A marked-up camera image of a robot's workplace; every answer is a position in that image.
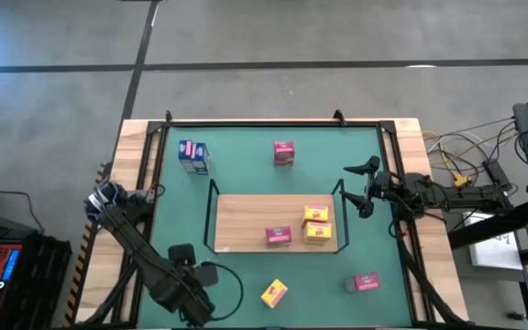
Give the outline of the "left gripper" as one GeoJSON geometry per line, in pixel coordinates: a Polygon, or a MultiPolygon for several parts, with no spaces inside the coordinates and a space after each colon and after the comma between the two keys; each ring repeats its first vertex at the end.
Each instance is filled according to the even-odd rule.
{"type": "Polygon", "coordinates": [[[171,313],[178,312],[188,326],[204,326],[213,320],[215,305],[205,288],[219,281],[217,266],[212,262],[196,264],[190,243],[168,249],[168,259],[177,267],[168,271],[151,286],[152,299],[171,313]]]}

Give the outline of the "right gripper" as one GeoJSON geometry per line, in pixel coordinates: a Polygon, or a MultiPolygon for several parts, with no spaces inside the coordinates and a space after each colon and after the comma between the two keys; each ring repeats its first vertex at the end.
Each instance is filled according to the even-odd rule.
{"type": "Polygon", "coordinates": [[[351,202],[358,210],[358,216],[369,218],[374,212],[373,198],[384,199],[387,193],[392,191],[393,174],[389,171],[378,171],[380,168],[380,158],[371,156],[362,165],[344,167],[343,170],[357,175],[367,174],[367,185],[365,196],[353,194],[351,192],[341,192],[340,194],[351,202]]]}

